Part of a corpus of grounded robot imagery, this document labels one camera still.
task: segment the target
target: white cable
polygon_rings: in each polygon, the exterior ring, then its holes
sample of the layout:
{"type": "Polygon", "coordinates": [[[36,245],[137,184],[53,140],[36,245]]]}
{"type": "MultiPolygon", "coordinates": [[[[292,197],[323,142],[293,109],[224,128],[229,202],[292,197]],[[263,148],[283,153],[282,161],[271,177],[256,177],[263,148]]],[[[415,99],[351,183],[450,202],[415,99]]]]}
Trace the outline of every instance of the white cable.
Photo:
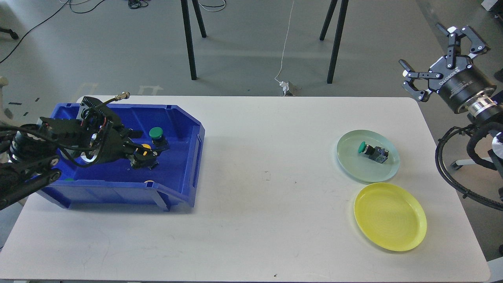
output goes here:
{"type": "Polygon", "coordinates": [[[281,73],[281,69],[283,69],[283,57],[285,56],[285,48],[286,48],[286,40],[288,39],[288,31],[290,31],[290,20],[292,19],[292,11],[293,11],[293,4],[295,3],[295,0],[292,0],[292,9],[290,9],[290,17],[288,18],[288,29],[286,30],[286,37],[285,37],[285,44],[283,44],[283,53],[281,54],[281,67],[280,67],[280,71],[278,72],[278,74],[274,77],[274,79],[278,82],[278,83],[281,83],[277,77],[280,75],[281,73]]]}
{"type": "Polygon", "coordinates": [[[75,5],[80,5],[80,4],[83,4],[83,3],[89,2],[89,1],[90,1],[90,0],[84,0],[84,1],[79,2],[79,3],[67,3],[68,1],[67,1],[67,2],[63,2],[62,0],[59,0],[59,2],[60,2],[61,4],[67,4],[67,5],[72,5],[72,6],[75,6],[75,5]]]}
{"type": "Polygon", "coordinates": [[[207,10],[208,12],[212,12],[212,13],[214,13],[214,12],[219,12],[219,11],[221,11],[221,10],[225,9],[225,6],[227,5],[227,0],[222,0],[222,2],[223,2],[223,7],[222,7],[221,9],[219,9],[219,10],[215,10],[215,11],[212,11],[212,10],[208,10],[208,9],[206,9],[207,5],[203,5],[203,4],[201,4],[201,3],[199,3],[199,6],[203,7],[203,9],[207,10]]]}

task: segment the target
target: black table leg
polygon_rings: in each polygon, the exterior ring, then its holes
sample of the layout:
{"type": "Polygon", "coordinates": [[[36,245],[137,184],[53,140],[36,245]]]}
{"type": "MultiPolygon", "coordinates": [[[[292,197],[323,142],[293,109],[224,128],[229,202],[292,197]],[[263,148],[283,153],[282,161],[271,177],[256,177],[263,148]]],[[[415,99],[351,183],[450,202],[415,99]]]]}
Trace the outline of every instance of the black table leg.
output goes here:
{"type": "Polygon", "coordinates": [[[194,47],[192,45],[192,32],[190,29],[188,0],[182,1],[182,14],[184,17],[185,41],[187,42],[187,53],[189,55],[190,76],[193,81],[197,80],[196,62],[194,60],[194,47]]]}
{"type": "Polygon", "coordinates": [[[339,54],[339,46],[341,45],[341,37],[343,35],[344,20],[346,19],[348,2],[349,0],[341,0],[341,11],[339,12],[339,20],[337,21],[336,38],[333,41],[332,57],[330,58],[330,66],[328,67],[328,77],[326,78],[327,84],[332,83],[333,73],[336,71],[337,55],[339,54]]]}
{"type": "Polygon", "coordinates": [[[328,26],[330,25],[330,21],[332,20],[332,15],[334,10],[336,9],[337,0],[331,0],[330,6],[328,7],[328,12],[326,13],[325,22],[323,24],[323,28],[321,29],[321,34],[319,35],[319,39],[321,41],[325,40],[326,31],[328,30],[328,26]]]}
{"type": "Polygon", "coordinates": [[[194,5],[194,11],[196,12],[197,23],[199,24],[199,30],[201,30],[201,36],[206,38],[206,30],[204,29],[203,17],[201,16],[201,9],[199,8],[198,0],[192,0],[194,5]]]}

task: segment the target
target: black wire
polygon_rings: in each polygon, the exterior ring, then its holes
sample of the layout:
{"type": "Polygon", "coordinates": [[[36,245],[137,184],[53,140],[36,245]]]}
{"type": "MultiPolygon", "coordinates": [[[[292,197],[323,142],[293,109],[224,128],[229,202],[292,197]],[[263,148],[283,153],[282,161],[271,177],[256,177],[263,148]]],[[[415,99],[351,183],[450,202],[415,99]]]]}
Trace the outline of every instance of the black wire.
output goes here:
{"type": "Polygon", "coordinates": [[[52,14],[52,16],[50,16],[49,18],[45,19],[42,23],[34,26],[31,30],[29,30],[18,42],[18,44],[16,44],[16,46],[14,46],[14,49],[12,49],[12,51],[4,58],[2,59],[2,61],[0,61],[0,64],[3,63],[5,60],[7,60],[7,58],[9,58],[9,56],[11,56],[12,53],[14,53],[14,50],[16,50],[16,48],[18,48],[18,46],[21,44],[21,42],[23,41],[23,39],[25,39],[25,37],[32,31],[34,30],[36,27],[40,26],[41,24],[47,22],[49,19],[51,19],[52,17],[54,17],[54,15],[56,15],[59,11],[61,11],[65,6],[66,4],[68,4],[69,2],[71,2],[71,0],[68,0],[66,1],[65,4],[63,4],[63,6],[61,6],[61,8],[59,8],[54,14],[52,14]]]}
{"type": "Polygon", "coordinates": [[[26,128],[23,128],[23,127],[6,126],[6,125],[4,125],[4,126],[0,126],[0,129],[9,129],[9,130],[16,130],[16,131],[20,131],[20,132],[29,133],[31,135],[34,135],[34,136],[36,136],[38,138],[41,138],[41,139],[45,140],[46,142],[49,142],[49,143],[57,145],[58,148],[63,148],[63,149],[67,149],[67,150],[73,150],[73,151],[93,151],[93,150],[95,150],[95,149],[98,148],[98,146],[90,147],[90,148],[75,148],[75,147],[67,146],[67,145],[64,145],[64,144],[58,142],[57,140],[51,139],[51,138],[49,138],[47,136],[44,136],[44,135],[42,135],[41,133],[39,133],[37,131],[29,130],[29,129],[26,129],[26,128]]]}
{"type": "Polygon", "coordinates": [[[150,1],[150,0],[128,0],[127,6],[133,10],[139,9],[139,8],[144,8],[144,7],[148,6],[148,1],[150,1]]]}
{"type": "Polygon", "coordinates": [[[201,6],[203,6],[203,7],[206,7],[206,8],[220,8],[220,7],[225,6],[225,4],[222,4],[222,5],[220,5],[220,6],[208,6],[208,5],[203,5],[203,4],[201,4],[201,3],[199,3],[199,5],[201,5],[201,6]]]}
{"type": "Polygon", "coordinates": [[[445,167],[444,160],[443,160],[443,148],[447,141],[452,138],[453,136],[460,134],[460,133],[468,133],[469,135],[471,134],[471,130],[474,129],[474,125],[468,125],[467,127],[464,128],[459,128],[459,127],[452,127],[450,128],[445,135],[439,139],[439,144],[437,145],[437,149],[435,150],[435,164],[437,165],[437,169],[444,178],[444,180],[449,183],[452,187],[454,187],[456,190],[461,192],[463,194],[463,198],[469,197],[473,199],[474,201],[481,203],[485,206],[488,206],[490,208],[494,208],[497,210],[502,210],[503,211],[503,203],[494,201],[492,199],[486,198],[482,195],[479,195],[465,186],[461,185],[454,177],[447,171],[447,168],[445,167]]]}
{"type": "Polygon", "coordinates": [[[89,11],[85,11],[85,12],[75,12],[75,11],[73,10],[73,8],[71,7],[71,6],[72,6],[72,4],[71,4],[71,0],[69,0],[69,1],[70,1],[70,10],[71,10],[72,12],[74,12],[74,13],[76,13],[76,14],[85,14],[85,13],[89,13],[89,12],[91,12],[92,10],[96,9],[96,7],[97,7],[99,4],[103,3],[105,0],[101,0],[98,4],[96,4],[96,6],[94,6],[94,8],[92,8],[92,9],[91,9],[91,10],[89,10],[89,11]]]}
{"type": "MultiPolygon", "coordinates": [[[[108,123],[107,123],[107,124],[105,125],[105,131],[103,132],[103,140],[102,140],[102,141],[101,141],[101,143],[100,143],[101,145],[104,145],[104,144],[105,144],[105,141],[106,141],[106,139],[107,139],[108,133],[110,132],[110,128],[111,128],[111,127],[110,127],[110,124],[108,124],[108,123]]],[[[91,166],[91,165],[96,164],[96,163],[97,163],[97,162],[101,159],[102,152],[103,152],[104,150],[103,150],[103,148],[101,147],[101,148],[100,148],[100,150],[98,151],[98,154],[96,155],[96,158],[95,158],[93,161],[91,161],[91,162],[89,162],[89,163],[87,163],[87,164],[80,164],[80,163],[78,163],[78,162],[75,160],[75,158],[73,158],[73,157],[71,156],[71,154],[70,154],[70,153],[68,153],[65,149],[59,149],[59,151],[60,151],[63,155],[65,155],[65,156],[66,156],[66,158],[67,158],[68,160],[70,160],[70,162],[72,162],[75,166],[77,166],[77,167],[81,167],[81,168],[87,168],[87,167],[89,167],[89,166],[91,166]]]]}
{"type": "Polygon", "coordinates": [[[84,111],[82,111],[82,113],[80,114],[80,117],[85,120],[87,118],[87,115],[88,115],[89,111],[96,111],[96,109],[99,109],[100,107],[102,107],[104,105],[107,105],[110,102],[114,102],[114,101],[117,101],[117,99],[115,97],[113,97],[113,98],[111,98],[111,99],[109,99],[109,100],[107,100],[105,102],[102,102],[101,104],[99,104],[97,106],[93,106],[93,107],[84,109],[84,111]]]}

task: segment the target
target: white table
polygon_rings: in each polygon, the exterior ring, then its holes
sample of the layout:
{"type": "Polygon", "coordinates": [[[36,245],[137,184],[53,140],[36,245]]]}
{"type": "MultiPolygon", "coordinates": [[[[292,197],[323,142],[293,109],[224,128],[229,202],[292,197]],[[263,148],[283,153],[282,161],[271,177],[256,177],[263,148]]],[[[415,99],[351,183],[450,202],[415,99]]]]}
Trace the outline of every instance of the white table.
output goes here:
{"type": "Polygon", "coordinates": [[[489,279],[459,198],[435,168],[435,143],[413,99],[134,96],[123,102],[176,104],[203,123],[196,207],[65,210],[34,194],[0,253],[0,278],[489,279]],[[334,155],[339,138],[354,129],[386,136],[400,153],[401,167],[389,182],[412,193],[428,219],[427,235],[413,250],[384,250],[356,225],[353,201],[365,184],[344,173],[334,155]]]}

